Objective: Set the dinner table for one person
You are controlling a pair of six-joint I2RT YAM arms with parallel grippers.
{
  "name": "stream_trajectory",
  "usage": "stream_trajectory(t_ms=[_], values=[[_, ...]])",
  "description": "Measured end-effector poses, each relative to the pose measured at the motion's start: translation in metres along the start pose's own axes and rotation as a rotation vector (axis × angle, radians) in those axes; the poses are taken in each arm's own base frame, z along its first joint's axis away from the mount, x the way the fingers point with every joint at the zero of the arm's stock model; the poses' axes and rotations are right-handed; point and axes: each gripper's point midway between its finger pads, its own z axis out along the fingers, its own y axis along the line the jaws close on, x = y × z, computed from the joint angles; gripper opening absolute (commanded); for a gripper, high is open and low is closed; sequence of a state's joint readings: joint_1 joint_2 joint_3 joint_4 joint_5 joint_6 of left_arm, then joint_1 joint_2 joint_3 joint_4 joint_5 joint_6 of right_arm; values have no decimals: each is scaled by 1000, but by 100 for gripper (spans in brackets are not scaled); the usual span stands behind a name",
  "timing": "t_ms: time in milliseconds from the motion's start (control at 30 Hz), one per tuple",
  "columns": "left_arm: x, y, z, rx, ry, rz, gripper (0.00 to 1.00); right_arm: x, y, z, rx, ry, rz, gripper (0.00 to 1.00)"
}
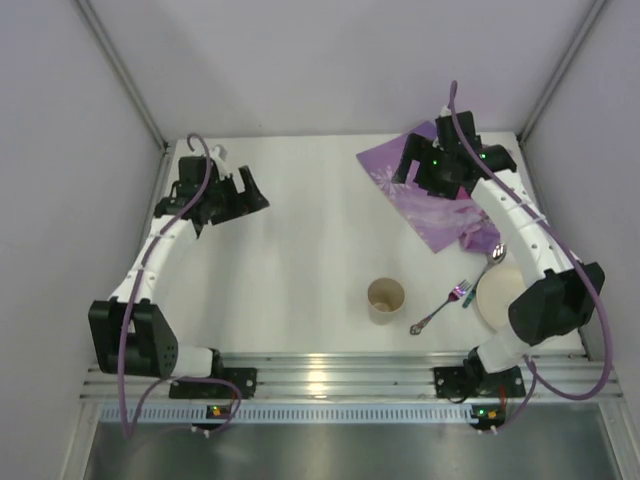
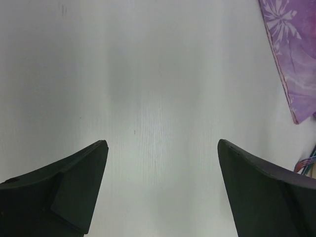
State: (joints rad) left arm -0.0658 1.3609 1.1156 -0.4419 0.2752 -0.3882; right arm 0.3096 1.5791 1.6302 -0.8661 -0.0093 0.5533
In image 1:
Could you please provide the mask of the purple Elsa placemat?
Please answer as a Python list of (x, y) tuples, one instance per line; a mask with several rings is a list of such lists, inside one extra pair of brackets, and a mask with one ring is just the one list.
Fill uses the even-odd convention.
[(413, 181), (392, 181), (408, 135), (356, 155), (391, 204), (410, 224), (432, 252), (458, 242), (471, 253), (489, 253), (500, 243), (500, 233), (486, 213), (461, 190), (454, 200), (428, 195)]

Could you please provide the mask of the iridescent spoon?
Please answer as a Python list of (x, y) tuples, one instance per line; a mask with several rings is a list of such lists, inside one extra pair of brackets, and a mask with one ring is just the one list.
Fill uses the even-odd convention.
[(471, 302), (475, 299), (477, 294), (477, 289), (482, 278), (495, 266), (499, 265), (504, 258), (506, 257), (507, 247), (504, 243), (498, 243), (491, 253), (486, 255), (486, 265), (479, 275), (478, 279), (473, 284), (471, 290), (467, 294), (462, 308), (466, 309), (470, 306)]

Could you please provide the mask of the iridescent fork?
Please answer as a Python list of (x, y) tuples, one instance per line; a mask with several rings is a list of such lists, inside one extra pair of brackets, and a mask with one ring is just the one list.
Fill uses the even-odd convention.
[(428, 323), (434, 319), (434, 317), (449, 304), (455, 303), (463, 298), (471, 290), (471, 283), (464, 280), (457, 284), (448, 294), (446, 300), (439, 305), (432, 313), (424, 317), (419, 322), (413, 324), (410, 327), (409, 333), (412, 336), (420, 335), (422, 330), (428, 325)]

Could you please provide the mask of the beige plate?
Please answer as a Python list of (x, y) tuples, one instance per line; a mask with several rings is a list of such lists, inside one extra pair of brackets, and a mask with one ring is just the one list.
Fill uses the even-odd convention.
[(520, 270), (514, 265), (493, 267), (480, 281), (476, 304), (478, 311), (492, 331), (509, 322), (508, 309), (525, 291)]

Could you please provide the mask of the beige cup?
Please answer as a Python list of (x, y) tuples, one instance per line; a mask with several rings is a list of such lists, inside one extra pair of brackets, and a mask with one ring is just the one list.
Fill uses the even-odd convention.
[(405, 313), (405, 290), (392, 278), (374, 280), (368, 287), (367, 301), (369, 318), (376, 325), (399, 320)]

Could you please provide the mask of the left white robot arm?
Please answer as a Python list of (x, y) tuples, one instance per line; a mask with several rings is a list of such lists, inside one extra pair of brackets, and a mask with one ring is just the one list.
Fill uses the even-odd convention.
[(125, 279), (88, 312), (100, 370), (106, 374), (168, 379), (215, 378), (223, 364), (216, 349), (180, 343), (162, 306), (174, 275), (207, 225), (269, 207), (250, 168), (230, 172), (220, 151), (185, 156), (169, 194), (155, 206), (150, 232)]

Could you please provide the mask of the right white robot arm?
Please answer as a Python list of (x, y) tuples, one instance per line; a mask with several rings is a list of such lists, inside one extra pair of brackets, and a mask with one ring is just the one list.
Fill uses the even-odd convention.
[(447, 199), (465, 191), (507, 241), (525, 285), (507, 308), (507, 324), (464, 362), (469, 376), (481, 382), (516, 366), (533, 347), (583, 326), (593, 313), (602, 314), (605, 276), (598, 263), (582, 263), (554, 236), (510, 153), (483, 145), (471, 112), (447, 106), (435, 125), (433, 140), (408, 136), (393, 182), (412, 180)]

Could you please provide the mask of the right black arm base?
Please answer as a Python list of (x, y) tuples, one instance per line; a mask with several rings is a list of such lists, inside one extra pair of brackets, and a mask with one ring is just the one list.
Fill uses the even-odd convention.
[(519, 367), (472, 377), (462, 366), (435, 367), (433, 369), (436, 397), (453, 403), (470, 398), (524, 398), (526, 389)]

